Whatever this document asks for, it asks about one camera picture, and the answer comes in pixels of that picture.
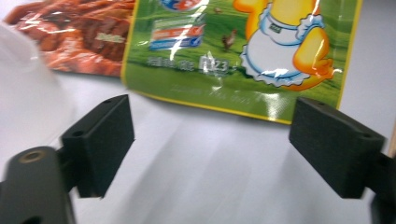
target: shiny plastic wrapper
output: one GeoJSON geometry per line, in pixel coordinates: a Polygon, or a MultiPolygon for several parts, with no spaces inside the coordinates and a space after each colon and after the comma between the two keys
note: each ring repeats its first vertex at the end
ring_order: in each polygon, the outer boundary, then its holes
{"type": "Polygon", "coordinates": [[[134,0],[46,0],[4,22],[34,40],[51,69],[119,77],[133,10],[134,0]]]}
{"type": "Polygon", "coordinates": [[[136,1],[122,80],[183,105],[291,123],[338,107],[361,0],[136,1]]]}

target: cartoon chicken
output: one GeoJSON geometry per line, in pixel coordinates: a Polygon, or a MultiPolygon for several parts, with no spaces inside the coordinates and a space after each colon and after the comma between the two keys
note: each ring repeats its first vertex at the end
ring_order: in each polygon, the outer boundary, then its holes
{"type": "Polygon", "coordinates": [[[248,13],[247,44],[240,57],[247,75],[292,91],[332,78],[329,38],[319,0],[234,0],[248,13]]]}

